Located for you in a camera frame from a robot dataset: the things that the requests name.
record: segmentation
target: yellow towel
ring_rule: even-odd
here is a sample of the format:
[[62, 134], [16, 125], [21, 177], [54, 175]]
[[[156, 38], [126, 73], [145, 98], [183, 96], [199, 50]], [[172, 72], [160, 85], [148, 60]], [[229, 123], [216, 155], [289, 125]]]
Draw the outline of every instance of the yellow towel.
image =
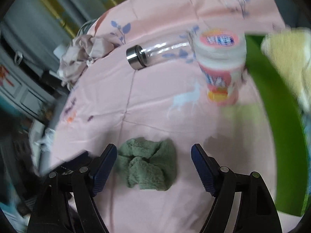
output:
[[267, 35], [261, 44], [305, 112], [311, 111], [311, 31], [286, 29]]

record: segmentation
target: cabinet door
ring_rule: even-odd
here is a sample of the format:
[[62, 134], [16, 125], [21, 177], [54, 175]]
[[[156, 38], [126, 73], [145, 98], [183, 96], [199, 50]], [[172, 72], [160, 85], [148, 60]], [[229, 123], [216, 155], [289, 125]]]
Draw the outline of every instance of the cabinet door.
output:
[[54, 98], [31, 80], [0, 46], [0, 95], [29, 117], [40, 119], [42, 103]]

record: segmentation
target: silver lid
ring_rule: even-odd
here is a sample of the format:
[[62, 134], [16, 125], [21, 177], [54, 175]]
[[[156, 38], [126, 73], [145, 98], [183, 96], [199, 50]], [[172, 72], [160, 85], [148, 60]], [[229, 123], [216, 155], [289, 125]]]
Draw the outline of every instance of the silver lid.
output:
[[139, 45], [133, 46], [126, 50], [126, 58], [135, 70], [139, 70], [146, 67], [147, 58], [142, 52], [142, 47]]

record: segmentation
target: green cloth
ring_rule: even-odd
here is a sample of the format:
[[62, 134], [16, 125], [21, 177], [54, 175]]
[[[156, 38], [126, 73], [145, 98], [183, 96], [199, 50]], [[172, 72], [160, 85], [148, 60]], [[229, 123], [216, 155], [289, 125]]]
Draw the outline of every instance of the green cloth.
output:
[[126, 141], [118, 150], [117, 172], [126, 185], [165, 191], [177, 175], [176, 154], [170, 139], [153, 142], [143, 137]]

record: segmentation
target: green strip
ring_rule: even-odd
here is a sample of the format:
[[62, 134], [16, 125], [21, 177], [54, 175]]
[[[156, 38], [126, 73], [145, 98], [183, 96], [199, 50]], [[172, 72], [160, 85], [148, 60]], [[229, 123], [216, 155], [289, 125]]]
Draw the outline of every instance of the green strip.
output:
[[298, 104], [287, 86], [261, 53], [262, 36], [247, 36], [246, 67], [252, 76], [273, 133], [277, 186], [276, 208], [301, 216], [307, 205], [308, 153]]

